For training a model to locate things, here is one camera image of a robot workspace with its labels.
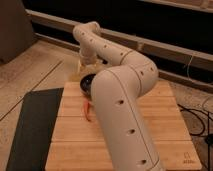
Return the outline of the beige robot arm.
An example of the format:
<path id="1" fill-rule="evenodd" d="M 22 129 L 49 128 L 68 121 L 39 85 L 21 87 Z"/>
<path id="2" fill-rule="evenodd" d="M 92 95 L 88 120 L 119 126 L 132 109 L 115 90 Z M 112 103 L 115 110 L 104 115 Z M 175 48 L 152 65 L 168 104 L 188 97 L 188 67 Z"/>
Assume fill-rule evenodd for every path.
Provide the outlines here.
<path id="1" fill-rule="evenodd" d="M 156 64 L 141 53 L 104 39 L 96 22 L 79 24 L 73 36 L 83 64 L 109 62 L 91 83 L 91 99 L 115 171 L 165 171 L 137 99 L 158 80 Z"/>

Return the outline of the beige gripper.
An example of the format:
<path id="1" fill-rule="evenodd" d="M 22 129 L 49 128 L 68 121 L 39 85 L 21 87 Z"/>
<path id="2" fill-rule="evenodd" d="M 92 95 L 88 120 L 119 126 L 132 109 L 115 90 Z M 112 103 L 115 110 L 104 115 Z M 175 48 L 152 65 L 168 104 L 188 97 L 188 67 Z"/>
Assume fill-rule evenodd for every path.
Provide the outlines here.
<path id="1" fill-rule="evenodd" d="M 102 66 L 100 64 L 95 64 L 97 61 L 97 55 L 95 53 L 93 54 L 85 54 L 82 51 L 79 51 L 79 55 L 80 55 L 80 62 L 81 64 L 78 65 L 78 69 L 77 69 L 77 79 L 81 80 L 82 77 L 84 76 L 84 69 L 86 65 L 92 65 L 90 67 L 90 72 L 92 74 L 97 74 L 98 72 L 100 72 L 102 70 Z"/>

